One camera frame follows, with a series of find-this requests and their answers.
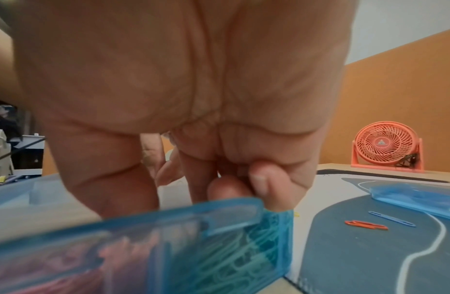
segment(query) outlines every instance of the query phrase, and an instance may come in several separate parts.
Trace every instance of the white wall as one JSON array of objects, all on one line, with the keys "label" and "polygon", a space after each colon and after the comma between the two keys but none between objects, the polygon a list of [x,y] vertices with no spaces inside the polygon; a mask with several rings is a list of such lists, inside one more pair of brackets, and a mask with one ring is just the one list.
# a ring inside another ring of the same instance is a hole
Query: white wall
[{"label": "white wall", "polygon": [[360,0],[346,63],[450,29],[450,0]]}]

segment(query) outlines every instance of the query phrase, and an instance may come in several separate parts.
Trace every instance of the fan grille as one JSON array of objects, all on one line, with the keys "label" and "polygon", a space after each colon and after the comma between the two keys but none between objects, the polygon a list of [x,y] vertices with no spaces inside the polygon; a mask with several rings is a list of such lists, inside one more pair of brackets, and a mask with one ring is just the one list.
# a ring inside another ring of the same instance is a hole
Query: fan grille
[{"label": "fan grille", "polygon": [[398,123],[379,122],[363,128],[356,137],[359,155],[375,164],[397,164],[404,156],[414,153],[417,135]]}]

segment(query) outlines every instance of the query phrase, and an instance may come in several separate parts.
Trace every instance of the orange fan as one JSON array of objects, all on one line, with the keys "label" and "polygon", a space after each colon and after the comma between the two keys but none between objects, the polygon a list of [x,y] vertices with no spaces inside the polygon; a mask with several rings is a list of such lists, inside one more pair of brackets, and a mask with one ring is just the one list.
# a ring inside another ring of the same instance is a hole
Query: orange fan
[{"label": "orange fan", "polygon": [[[364,127],[352,142],[355,168],[424,172],[422,139],[410,127],[377,122]],[[360,164],[359,156],[370,164]]]}]

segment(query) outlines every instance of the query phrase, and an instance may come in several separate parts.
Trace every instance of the hand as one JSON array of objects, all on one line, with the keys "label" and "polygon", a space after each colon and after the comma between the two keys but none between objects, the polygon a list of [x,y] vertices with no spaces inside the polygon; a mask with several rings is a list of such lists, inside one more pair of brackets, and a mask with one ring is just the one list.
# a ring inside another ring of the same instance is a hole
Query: hand
[{"label": "hand", "polygon": [[177,148],[173,149],[166,162],[164,145],[159,134],[141,134],[140,138],[143,164],[148,169],[151,178],[155,179],[157,187],[168,185],[184,176]]},{"label": "hand", "polygon": [[139,134],[165,131],[193,202],[257,195],[282,211],[314,179],[355,8],[19,1],[16,67],[64,183],[102,216],[157,209]]}]

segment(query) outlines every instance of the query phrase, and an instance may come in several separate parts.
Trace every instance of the fan logo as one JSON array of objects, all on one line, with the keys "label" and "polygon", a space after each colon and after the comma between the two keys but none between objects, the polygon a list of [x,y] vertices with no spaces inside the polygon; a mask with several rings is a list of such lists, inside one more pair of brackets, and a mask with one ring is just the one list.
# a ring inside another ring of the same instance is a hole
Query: fan logo
[{"label": "fan logo", "polygon": [[375,139],[374,144],[378,148],[386,148],[390,145],[390,139],[385,137],[380,137]]}]

